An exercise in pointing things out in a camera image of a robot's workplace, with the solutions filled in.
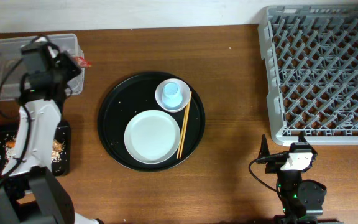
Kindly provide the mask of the red snack wrapper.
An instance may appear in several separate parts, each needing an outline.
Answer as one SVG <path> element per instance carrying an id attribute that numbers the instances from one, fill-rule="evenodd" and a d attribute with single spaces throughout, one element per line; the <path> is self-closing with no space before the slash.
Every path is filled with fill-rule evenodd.
<path id="1" fill-rule="evenodd" d="M 92 64 L 85 60 L 83 57 L 74 57 L 75 62 L 80 68 L 90 68 L 92 67 Z"/>

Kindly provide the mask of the rice and food leftovers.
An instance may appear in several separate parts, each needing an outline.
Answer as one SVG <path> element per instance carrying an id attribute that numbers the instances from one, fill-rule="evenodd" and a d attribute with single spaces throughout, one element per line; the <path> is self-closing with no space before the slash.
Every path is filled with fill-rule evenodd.
<path id="1" fill-rule="evenodd" d="M 67 147 L 68 135 L 71 129 L 67 126 L 58 127 L 53 140 L 53 149 L 51 155 L 51 162 L 58 163 L 61 161 L 61 155 L 65 153 Z M 2 155 L 0 160 L 4 158 L 4 165 L 7 165 L 11 158 L 14 156 L 14 148 L 6 147 L 7 141 L 16 141 L 17 131 L 5 131 L 0 133 L 0 148 Z"/>

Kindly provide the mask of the wooden chopstick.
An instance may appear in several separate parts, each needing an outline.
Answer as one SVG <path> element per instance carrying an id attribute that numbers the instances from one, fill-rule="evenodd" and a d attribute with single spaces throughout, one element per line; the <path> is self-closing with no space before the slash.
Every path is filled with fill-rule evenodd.
<path id="1" fill-rule="evenodd" d="M 185 124 L 185 135 L 184 135 L 184 143 L 185 143 L 185 136 L 186 136 L 186 128 L 187 128 L 187 123 L 188 123 L 188 117 L 187 117 L 187 121 L 186 121 L 186 124 Z"/>
<path id="2" fill-rule="evenodd" d="M 190 101 L 188 102 L 188 104 L 185 107 L 185 113 L 184 113 L 183 123 L 182 123 L 182 127 L 181 127 L 180 144 L 179 144 L 179 147 L 178 147 L 178 150 L 177 150 L 177 159 L 181 158 L 181 152 L 183 150 L 184 135 L 185 135 L 185 124 L 186 124 L 187 117 L 188 117 L 189 107 L 190 107 Z"/>

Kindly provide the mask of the light blue cup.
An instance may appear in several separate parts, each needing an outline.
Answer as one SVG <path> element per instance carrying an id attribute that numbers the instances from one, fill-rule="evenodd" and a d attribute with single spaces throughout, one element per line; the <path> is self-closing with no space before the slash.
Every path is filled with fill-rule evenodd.
<path id="1" fill-rule="evenodd" d="M 177 83 L 169 82 L 163 86 L 162 101 L 167 108 L 175 108 L 182 103 L 180 86 Z"/>

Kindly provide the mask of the white bowl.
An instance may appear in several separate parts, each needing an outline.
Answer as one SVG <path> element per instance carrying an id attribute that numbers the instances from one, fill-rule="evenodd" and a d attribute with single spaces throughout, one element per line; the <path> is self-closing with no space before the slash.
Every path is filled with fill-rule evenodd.
<path id="1" fill-rule="evenodd" d="M 162 101 L 163 86 L 169 82 L 177 83 L 180 86 L 181 95 L 183 97 L 182 103 L 175 108 L 167 108 L 167 106 Z M 181 111 L 182 109 L 184 109 L 186 107 L 186 105 L 188 104 L 189 99 L 190 99 L 190 92 L 191 92 L 190 87 L 183 80 L 180 80 L 177 78 L 170 78 L 170 79 L 164 80 L 157 86 L 156 91 L 155 91 L 155 100 L 156 100 L 157 104 L 161 108 L 163 108 L 165 111 L 168 111 L 170 113 L 177 113 L 177 112 Z"/>

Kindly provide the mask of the pale green plate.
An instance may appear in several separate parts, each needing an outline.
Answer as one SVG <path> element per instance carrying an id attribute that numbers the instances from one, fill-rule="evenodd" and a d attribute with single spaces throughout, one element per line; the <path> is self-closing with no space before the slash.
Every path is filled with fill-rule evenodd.
<path id="1" fill-rule="evenodd" d="M 132 158 L 143 164 L 166 161 L 178 149 L 180 128 L 166 112 L 147 110 L 135 115 L 124 131 L 124 145 Z"/>

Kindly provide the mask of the orange carrot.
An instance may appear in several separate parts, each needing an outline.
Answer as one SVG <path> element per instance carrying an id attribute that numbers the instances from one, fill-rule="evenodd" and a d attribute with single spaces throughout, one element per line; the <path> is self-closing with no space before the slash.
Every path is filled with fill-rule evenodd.
<path id="1" fill-rule="evenodd" d="M 7 141 L 7 142 L 5 143 L 6 147 L 8 147 L 8 148 L 14 148 L 14 147 L 15 147 L 15 144 L 16 144 L 15 141 Z"/>

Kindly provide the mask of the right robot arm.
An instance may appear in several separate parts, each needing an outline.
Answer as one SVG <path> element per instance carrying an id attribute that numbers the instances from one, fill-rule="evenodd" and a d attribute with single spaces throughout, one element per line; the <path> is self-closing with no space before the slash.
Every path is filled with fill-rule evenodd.
<path id="1" fill-rule="evenodd" d="M 259 155 L 249 163 L 251 176 L 266 188 L 274 191 L 283 207 L 283 215 L 276 215 L 277 224 L 339 223 L 339 220 L 320 220 L 327 187 L 315 180 L 304 180 L 302 174 L 310 170 L 318 153 L 300 134 L 289 150 L 271 154 L 267 138 L 262 135 Z M 266 174 L 277 175 L 274 187 L 260 180 L 252 171 L 253 164 L 264 164 Z"/>

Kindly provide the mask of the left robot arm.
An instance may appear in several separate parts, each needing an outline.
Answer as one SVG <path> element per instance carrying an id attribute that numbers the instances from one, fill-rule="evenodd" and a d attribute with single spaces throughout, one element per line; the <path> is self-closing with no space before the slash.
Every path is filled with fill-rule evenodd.
<path id="1" fill-rule="evenodd" d="M 90 223 L 52 174 L 53 140 L 62 120 L 69 81 L 81 67 L 48 36 L 20 48 L 27 71 L 20 84 L 19 129 L 14 153 L 0 176 L 0 223 Z"/>

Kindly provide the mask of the grey dishwasher rack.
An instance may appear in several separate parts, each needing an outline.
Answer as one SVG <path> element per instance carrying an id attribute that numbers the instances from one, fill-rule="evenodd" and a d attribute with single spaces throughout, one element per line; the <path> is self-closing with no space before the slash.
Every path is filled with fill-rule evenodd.
<path id="1" fill-rule="evenodd" d="M 269 6 L 258 35 L 272 140 L 358 145 L 358 5 Z"/>

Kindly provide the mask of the clear plastic bin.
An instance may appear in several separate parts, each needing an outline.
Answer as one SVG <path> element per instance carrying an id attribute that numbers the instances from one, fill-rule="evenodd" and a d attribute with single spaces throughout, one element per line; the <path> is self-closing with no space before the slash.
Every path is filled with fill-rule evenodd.
<path id="1" fill-rule="evenodd" d="M 73 57 L 85 57 L 75 34 L 54 34 L 48 38 L 52 43 L 57 45 L 62 52 L 67 51 Z M 20 48 L 29 44 L 32 39 L 34 39 L 33 36 L 0 39 L 0 84 L 6 76 L 6 73 L 21 58 Z M 21 76 L 23 76 L 25 72 L 26 67 L 24 64 L 20 64 L 14 70 L 2 87 L 0 95 L 1 101 L 15 100 L 20 96 L 19 84 Z"/>

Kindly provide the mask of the round black serving tray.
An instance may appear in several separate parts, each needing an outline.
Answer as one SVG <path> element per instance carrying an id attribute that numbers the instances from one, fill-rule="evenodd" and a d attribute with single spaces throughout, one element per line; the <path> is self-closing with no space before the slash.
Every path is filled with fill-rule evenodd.
<path id="1" fill-rule="evenodd" d="M 129 121 L 147 110 L 162 110 L 155 99 L 157 86 L 164 80 L 176 78 L 167 72 L 148 71 L 124 78 L 106 94 L 98 115 L 98 134 L 106 152 L 121 165 L 141 172 L 160 172 L 184 162 L 201 142 L 206 116 L 201 98 L 192 92 L 186 127 L 185 145 L 181 159 L 175 155 L 159 164 L 143 164 L 128 153 L 124 145 L 124 131 Z"/>

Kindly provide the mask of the black rectangular tray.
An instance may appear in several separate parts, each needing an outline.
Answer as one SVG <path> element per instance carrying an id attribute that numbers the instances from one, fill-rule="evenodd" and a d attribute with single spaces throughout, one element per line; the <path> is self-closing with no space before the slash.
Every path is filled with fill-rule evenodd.
<path id="1" fill-rule="evenodd" d="M 0 125 L 0 174 L 10 158 L 13 156 L 13 148 L 8 147 L 8 142 L 16 140 L 18 124 Z M 55 176 L 67 175 L 70 170 L 70 141 L 71 127 L 68 121 L 61 121 L 55 132 L 54 145 L 59 145 L 60 151 L 52 153 L 52 173 Z"/>

